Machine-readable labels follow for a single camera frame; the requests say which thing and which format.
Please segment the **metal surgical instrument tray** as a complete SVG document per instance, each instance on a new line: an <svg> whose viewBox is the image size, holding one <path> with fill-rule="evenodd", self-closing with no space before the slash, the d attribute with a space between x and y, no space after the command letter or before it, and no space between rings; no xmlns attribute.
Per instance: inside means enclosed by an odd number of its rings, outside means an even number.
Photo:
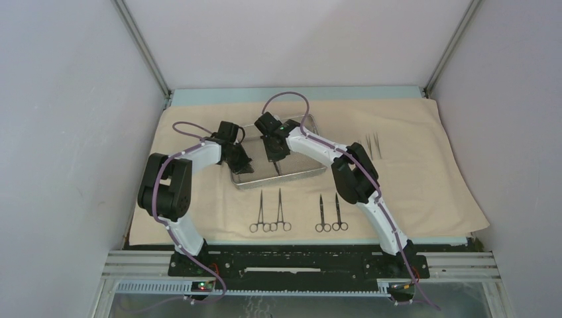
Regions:
<svg viewBox="0 0 562 318"><path fill-rule="evenodd" d="M253 172L231 174L231 181L237 189L252 189L312 178L326 171L326 167L319 162L294 152L279 162L269 162L260 137L261 134L256 129L250 129L242 142L246 153L252 159Z"/></svg>

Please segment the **beige cloth wrap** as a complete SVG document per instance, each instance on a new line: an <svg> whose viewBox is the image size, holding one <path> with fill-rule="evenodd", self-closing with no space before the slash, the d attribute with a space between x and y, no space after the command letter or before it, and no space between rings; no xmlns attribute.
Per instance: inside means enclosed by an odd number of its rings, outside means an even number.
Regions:
<svg viewBox="0 0 562 318"><path fill-rule="evenodd" d="M132 245L370 244L489 225L421 98L172 107L137 201Z"/></svg>

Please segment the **metal hemostat clamp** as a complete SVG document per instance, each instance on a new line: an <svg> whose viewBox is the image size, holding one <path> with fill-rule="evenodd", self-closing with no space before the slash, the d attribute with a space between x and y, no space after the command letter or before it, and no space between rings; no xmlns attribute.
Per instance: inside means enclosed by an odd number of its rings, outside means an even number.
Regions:
<svg viewBox="0 0 562 318"><path fill-rule="evenodd" d="M263 205L263 192L260 191L260 200L259 200L259 210L258 210L258 217L254 223L249 225L249 231L251 233L256 233L259 230L262 230L264 233L270 232L271 223L267 223L264 221L264 205Z"/></svg>
<svg viewBox="0 0 562 318"><path fill-rule="evenodd" d="M282 190L278 189L278 209L275 222L270 223L270 232L275 232L282 229L285 232L292 230L292 224L287 222L284 218L284 210L282 204Z"/></svg>

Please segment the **thin metal needle tweezers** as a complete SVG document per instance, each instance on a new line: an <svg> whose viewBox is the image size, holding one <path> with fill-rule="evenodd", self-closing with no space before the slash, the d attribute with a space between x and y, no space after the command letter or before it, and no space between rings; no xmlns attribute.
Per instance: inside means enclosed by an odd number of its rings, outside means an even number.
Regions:
<svg viewBox="0 0 562 318"><path fill-rule="evenodd" d="M374 160L378 156L378 146L376 144L376 137L373 134L365 135L365 142L368 148L370 158Z"/></svg>

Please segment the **metal surgical scissors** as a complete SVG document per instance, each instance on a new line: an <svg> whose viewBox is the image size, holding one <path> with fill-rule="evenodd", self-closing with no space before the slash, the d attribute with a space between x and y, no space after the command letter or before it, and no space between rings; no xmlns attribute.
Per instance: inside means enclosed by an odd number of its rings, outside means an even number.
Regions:
<svg viewBox="0 0 562 318"><path fill-rule="evenodd" d="M341 207L339 202L339 196L335 194L335 210L336 210L336 222L332 224L332 229L334 231L347 231L349 225L347 222L344 222L341 218Z"/></svg>

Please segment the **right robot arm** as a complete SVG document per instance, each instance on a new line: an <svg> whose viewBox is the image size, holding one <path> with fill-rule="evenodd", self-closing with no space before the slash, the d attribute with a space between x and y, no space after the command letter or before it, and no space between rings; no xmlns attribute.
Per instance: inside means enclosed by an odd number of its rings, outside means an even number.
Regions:
<svg viewBox="0 0 562 318"><path fill-rule="evenodd" d="M414 244L389 212L382 198L378 172L361 144L346 146L330 141L297 121L282 122L269 112L262 114L254 125L262 134L269 161L277 162L295 152L330 168L339 196L366 215L382 251L389 254L385 260L388 273L402 277L411 270Z"/></svg>

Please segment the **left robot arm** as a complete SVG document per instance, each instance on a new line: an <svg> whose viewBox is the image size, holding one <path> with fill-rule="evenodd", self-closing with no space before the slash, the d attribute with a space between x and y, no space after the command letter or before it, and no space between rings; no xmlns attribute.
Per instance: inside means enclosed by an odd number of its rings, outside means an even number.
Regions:
<svg viewBox="0 0 562 318"><path fill-rule="evenodd" d="M201 253L205 239L188 215L192 202L193 175L226 163L236 175L254 172L252 159L243 148L245 129L222 121L218 131L207 137L194 135L199 142L175 154L152 153L139 187L137 204L164 226L177 252L187 255L184 268L194 276L209 269L209 257Z"/></svg>

